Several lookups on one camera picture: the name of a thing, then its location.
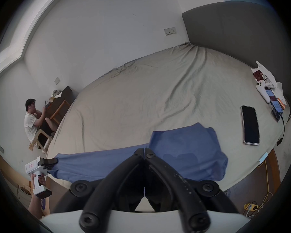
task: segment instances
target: power strip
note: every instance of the power strip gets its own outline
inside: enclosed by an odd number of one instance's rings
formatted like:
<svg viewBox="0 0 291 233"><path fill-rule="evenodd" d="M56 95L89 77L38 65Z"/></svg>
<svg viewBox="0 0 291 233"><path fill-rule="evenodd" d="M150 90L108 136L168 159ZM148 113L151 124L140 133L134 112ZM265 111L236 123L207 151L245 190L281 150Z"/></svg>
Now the power strip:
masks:
<svg viewBox="0 0 291 233"><path fill-rule="evenodd" d="M249 204L245 204L244 205L244 210L251 211L251 212L256 211L258 208L259 208L258 205L252 204L252 203L249 203Z"/></svg>

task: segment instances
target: beige bed sheet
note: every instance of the beige bed sheet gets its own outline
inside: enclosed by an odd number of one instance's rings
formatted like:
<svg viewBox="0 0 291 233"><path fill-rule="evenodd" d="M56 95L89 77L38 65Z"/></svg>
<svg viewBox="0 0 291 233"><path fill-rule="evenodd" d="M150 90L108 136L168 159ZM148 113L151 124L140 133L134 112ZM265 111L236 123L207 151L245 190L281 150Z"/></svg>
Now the beige bed sheet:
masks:
<svg viewBox="0 0 291 233"><path fill-rule="evenodd" d="M241 105L256 109L259 146L242 142ZM289 112L287 107L285 122ZM216 131L228 157L225 177L217 181L223 191L255 169L283 133L282 121L275 120L256 90L248 65L184 44L126 63L88 85L62 120L47 158L140 145L149 142L155 130L197 122Z"/></svg>

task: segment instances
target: blue towel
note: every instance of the blue towel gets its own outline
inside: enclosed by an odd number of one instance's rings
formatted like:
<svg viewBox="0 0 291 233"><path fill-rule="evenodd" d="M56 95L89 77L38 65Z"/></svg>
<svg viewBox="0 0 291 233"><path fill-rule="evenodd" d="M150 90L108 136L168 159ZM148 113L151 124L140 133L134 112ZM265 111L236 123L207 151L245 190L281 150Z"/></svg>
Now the blue towel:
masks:
<svg viewBox="0 0 291 233"><path fill-rule="evenodd" d="M224 178L227 157L221 151L213 128L200 123L175 130L154 131L148 144L116 150L57 154L58 163L49 171L58 179L75 182L106 177L138 148L150 148L184 178L219 181Z"/></svg>

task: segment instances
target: smartphone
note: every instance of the smartphone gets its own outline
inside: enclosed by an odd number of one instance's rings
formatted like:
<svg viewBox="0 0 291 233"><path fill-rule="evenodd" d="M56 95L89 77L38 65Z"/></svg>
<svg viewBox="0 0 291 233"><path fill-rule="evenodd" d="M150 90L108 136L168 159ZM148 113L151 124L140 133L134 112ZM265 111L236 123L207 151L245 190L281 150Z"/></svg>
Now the smartphone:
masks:
<svg viewBox="0 0 291 233"><path fill-rule="evenodd" d="M258 146L260 144L260 132L255 108L242 105L241 117L244 144Z"/></svg>
<svg viewBox="0 0 291 233"><path fill-rule="evenodd" d="M266 91L267 95L269 96L269 98L271 99L272 106L275 107L275 110L278 113L283 113L283 109L280 106L280 103L278 102L278 100L277 100L276 96L274 95L274 93L272 92L272 90L265 89L265 91Z"/></svg>

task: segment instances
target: dark wooden cabinet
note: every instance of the dark wooden cabinet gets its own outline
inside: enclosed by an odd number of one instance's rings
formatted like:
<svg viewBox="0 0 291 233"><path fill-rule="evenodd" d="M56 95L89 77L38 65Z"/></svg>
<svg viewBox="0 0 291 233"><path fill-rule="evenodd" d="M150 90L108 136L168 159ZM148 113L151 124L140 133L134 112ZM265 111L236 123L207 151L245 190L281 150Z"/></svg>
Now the dark wooden cabinet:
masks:
<svg viewBox="0 0 291 233"><path fill-rule="evenodd" d="M64 100L66 100L68 102L68 104L72 104L73 101L75 99L75 96L72 92L72 90L70 89L69 86L67 86L61 94L61 97L56 98L53 103L47 108L46 111L46 117L51 118L51 116L55 113L55 111L59 108L59 106L62 104L62 102ZM61 122L63 117L65 116L65 114L67 113L69 109L69 106L67 104L65 104L59 111L58 113L55 115L55 118L58 122Z"/></svg>

